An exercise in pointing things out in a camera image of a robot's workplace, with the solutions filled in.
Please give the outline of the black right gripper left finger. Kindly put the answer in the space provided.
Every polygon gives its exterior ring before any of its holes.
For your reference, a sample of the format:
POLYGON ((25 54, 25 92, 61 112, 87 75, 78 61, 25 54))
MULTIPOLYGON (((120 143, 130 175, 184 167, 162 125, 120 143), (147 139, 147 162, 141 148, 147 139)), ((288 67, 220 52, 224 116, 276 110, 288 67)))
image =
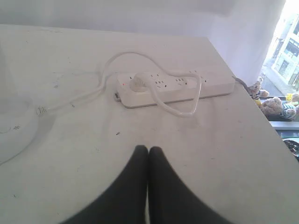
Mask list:
POLYGON ((148 149, 135 147, 113 183, 91 204, 64 224, 144 224, 147 198, 148 149))

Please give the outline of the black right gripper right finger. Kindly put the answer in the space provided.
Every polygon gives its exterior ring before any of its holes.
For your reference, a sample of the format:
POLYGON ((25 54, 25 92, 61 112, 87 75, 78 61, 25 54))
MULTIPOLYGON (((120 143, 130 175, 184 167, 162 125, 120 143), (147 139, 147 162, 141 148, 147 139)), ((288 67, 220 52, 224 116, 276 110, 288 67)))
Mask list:
POLYGON ((152 224, 229 224, 182 182, 160 147, 149 151, 149 219, 152 224))

